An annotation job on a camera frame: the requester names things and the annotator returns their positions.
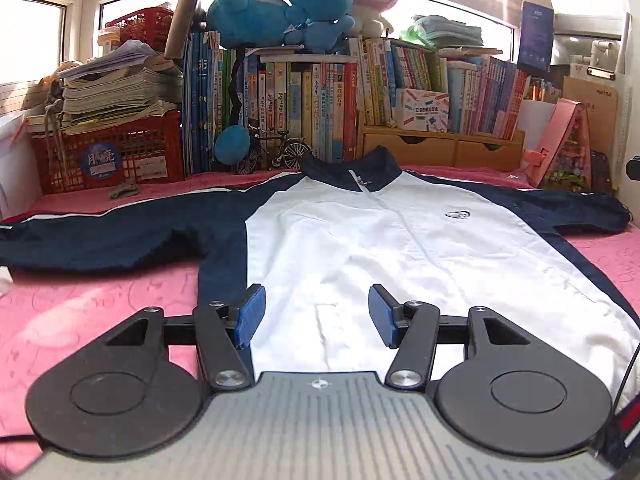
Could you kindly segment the miniature black bicycle model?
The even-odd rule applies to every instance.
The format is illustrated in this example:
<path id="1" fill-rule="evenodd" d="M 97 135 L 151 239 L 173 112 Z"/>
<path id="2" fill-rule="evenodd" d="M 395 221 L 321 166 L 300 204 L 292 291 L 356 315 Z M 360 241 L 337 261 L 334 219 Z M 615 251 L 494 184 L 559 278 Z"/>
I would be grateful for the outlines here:
<path id="1" fill-rule="evenodd" d="M 262 163 L 270 170 L 299 170 L 300 162 L 311 152 L 302 138 L 288 135 L 288 130 L 268 130 L 263 133 L 258 127 L 249 125 L 250 147 L 245 157 L 238 162 L 236 174 L 252 174 Z"/>

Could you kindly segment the folded green towels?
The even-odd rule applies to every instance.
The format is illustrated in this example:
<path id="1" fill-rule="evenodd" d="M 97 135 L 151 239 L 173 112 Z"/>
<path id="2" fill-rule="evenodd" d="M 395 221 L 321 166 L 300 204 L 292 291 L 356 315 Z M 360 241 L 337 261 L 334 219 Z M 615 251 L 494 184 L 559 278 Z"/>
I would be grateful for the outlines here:
<path id="1" fill-rule="evenodd" d="M 481 47 L 482 29 L 440 15 L 416 15 L 401 33 L 406 41 L 422 44 L 431 50 L 450 47 Z"/>

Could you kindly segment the pink house shaped box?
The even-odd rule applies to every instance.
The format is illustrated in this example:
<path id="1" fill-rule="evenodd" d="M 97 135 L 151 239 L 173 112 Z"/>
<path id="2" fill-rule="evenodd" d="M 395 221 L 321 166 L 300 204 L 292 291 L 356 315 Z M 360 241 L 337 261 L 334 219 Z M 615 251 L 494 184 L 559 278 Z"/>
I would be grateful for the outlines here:
<path id="1" fill-rule="evenodd" d="M 536 150 L 525 150 L 530 185 L 544 190 L 591 191 L 588 113 L 584 104 L 559 99 Z"/>

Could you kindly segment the dark blue poster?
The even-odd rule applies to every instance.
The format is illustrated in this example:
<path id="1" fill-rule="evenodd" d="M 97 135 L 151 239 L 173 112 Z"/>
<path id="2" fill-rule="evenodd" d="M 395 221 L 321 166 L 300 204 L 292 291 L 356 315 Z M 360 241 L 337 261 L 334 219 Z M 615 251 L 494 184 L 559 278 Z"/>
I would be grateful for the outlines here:
<path id="1" fill-rule="evenodd" d="M 554 12 L 548 6 L 524 1 L 521 10 L 518 65 L 548 73 L 554 41 Z"/>

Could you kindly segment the row of upright books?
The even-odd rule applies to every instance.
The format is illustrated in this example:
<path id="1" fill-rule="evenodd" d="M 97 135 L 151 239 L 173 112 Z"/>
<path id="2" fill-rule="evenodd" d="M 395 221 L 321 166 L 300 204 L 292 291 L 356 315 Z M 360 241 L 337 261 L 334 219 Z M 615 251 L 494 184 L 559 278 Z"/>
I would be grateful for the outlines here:
<path id="1" fill-rule="evenodd" d="M 399 128 L 396 90 L 449 94 L 446 132 L 510 139 L 529 83 L 515 64 L 491 55 L 442 52 L 393 38 L 348 38 L 342 53 L 298 44 L 225 49 L 219 32 L 192 32 L 183 53 L 182 166 L 186 174 L 233 166 L 215 158 L 232 125 L 288 130 L 325 162 L 360 157 L 359 126 Z"/>

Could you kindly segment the pink rabbit pattern mat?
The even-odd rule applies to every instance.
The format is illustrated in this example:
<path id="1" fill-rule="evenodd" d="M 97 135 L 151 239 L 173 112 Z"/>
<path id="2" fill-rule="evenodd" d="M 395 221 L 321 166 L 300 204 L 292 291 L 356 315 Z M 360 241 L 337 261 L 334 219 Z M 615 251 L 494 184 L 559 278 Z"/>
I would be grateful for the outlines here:
<path id="1" fill-rule="evenodd" d="M 518 172 L 443 166 L 404 169 L 447 179 L 529 188 L 524 174 Z M 242 188 L 275 174 L 210 172 L 176 183 L 143 185 L 139 195 L 123 200 L 110 200 L 106 188 L 45 195 L 29 212 L 103 212 L 114 205 L 214 186 Z M 639 314 L 639 228 L 631 224 L 616 235 L 565 236 Z M 9 271 L 1 271 L 1 437 L 32 433 L 24 402 L 28 387 L 41 373 L 143 307 L 160 306 L 168 315 L 179 315 L 191 313 L 195 301 L 196 266 L 189 261 L 117 278 L 10 274 L 12 286 Z M 39 454 L 37 443 L 1 443 L 1 475 L 11 478 Z"/>

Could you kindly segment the white navy zip jacket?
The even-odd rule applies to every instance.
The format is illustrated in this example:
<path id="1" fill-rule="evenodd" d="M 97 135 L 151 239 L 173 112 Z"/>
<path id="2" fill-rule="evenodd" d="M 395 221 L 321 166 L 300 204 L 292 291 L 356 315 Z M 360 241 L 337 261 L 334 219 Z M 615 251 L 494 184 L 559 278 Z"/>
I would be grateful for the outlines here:
<path id="1" fill-rule="evenodd" d="M 392 355 L 368 312 L 372 285 L 448 315 L 491 308 L 595 374 L 614 396 L 639 391 L 639 319 L 568 241 L 618 234 L 613 197 L 439 179 L 377 148 L 348 165 L 243 188 L 212 188 L 103 214 L 35 214 L 1 228 L 12 270 L 103 273 L 198 260 L 198 300 L 266 290 L 256 372 L 384 372 Z"/>

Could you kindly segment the red plastic crate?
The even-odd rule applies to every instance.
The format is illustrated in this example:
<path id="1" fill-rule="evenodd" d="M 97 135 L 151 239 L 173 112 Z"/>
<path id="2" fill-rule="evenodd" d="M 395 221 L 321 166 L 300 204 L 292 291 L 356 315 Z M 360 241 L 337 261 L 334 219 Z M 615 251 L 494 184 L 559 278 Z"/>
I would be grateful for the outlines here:
<path id="1" fill-rule="evenodd" d="M 46 194 L 183 179 L 176 110 L 72 136 L 32 136 L 32 148 Z"/>

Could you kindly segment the stack of papers and magazines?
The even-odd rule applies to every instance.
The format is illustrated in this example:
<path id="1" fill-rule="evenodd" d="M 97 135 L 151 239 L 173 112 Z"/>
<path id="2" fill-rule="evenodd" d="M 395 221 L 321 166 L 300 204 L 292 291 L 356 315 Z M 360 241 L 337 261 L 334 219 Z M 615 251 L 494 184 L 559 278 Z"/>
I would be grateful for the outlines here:
<path id="1" fill-rule="evenodd" d="M 42 112 L 24 120 L 33 136 L 58 128 L 89 133 L 135 120 L 162 117 L 182 102 L 179 64 L 147 44 L 128 40 L 119 49 L 81 64 L 61 65 L 48 81 Z"/>

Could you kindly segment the wooden desktop drawer shelf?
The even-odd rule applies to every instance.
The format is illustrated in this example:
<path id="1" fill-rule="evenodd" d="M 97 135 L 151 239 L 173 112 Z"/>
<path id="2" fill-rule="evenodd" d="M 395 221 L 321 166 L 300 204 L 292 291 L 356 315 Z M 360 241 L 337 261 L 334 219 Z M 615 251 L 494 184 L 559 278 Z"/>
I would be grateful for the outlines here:
<path id="1" fill-rule="evenodd" d="M 486 134 L 412 131 L 381 126 L 359 126 L 357 154 L 382 146 L 400 166 L 445 166 L 514 171 L 521 166 L 525 132 L 510 139 Z"/>

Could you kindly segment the blue whale plush toy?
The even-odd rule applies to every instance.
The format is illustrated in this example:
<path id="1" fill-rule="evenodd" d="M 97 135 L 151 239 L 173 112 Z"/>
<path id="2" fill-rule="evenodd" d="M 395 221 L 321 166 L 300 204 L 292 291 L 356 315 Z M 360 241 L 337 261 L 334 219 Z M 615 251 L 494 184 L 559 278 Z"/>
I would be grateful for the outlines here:
<path id="1" fill-rule="evenodd" d="M 283 0 L 215 0 L 206 13 L 209 30 L 219 32 L 225 49 L 279 47 L 293 29 Z"/>

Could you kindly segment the brown cardboard box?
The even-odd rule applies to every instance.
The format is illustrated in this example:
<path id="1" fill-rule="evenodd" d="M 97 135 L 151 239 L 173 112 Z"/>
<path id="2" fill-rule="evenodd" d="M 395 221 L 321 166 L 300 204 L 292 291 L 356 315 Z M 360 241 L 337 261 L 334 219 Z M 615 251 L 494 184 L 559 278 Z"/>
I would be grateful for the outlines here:
<path id="1" fill-rule="evenodd" d="M 612 158 L 618 104 L 617 90 L 590 80 L 564 77 L 563 98 L 584 104 L 588 113 L 591 149 Z"/>

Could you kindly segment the blue round ball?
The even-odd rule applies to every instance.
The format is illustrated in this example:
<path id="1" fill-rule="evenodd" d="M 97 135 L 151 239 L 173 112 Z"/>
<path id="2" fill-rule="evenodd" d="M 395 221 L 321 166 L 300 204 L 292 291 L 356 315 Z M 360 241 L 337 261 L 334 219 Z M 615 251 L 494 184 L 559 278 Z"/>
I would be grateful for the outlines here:
<path id="1" fill-rule="evenodd" d="M 227 166 L 236 165 L 250 150 L 250 135 L 243 126 L 229 126 L 216 137 L 214 150 L 218 162 Z"/>

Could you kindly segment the white colourful stationery box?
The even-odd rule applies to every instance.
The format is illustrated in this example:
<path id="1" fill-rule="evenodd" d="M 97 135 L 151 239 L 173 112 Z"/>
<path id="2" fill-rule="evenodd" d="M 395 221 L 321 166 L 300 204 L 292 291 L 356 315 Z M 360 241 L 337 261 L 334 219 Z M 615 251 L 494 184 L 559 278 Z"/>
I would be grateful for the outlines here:
<path id="1" fill-rule="evenodd" d="M 398 127 L 405 130 L 446 132 L 449 126 L 449 94 L 397 89 L 395 120 Z"/>

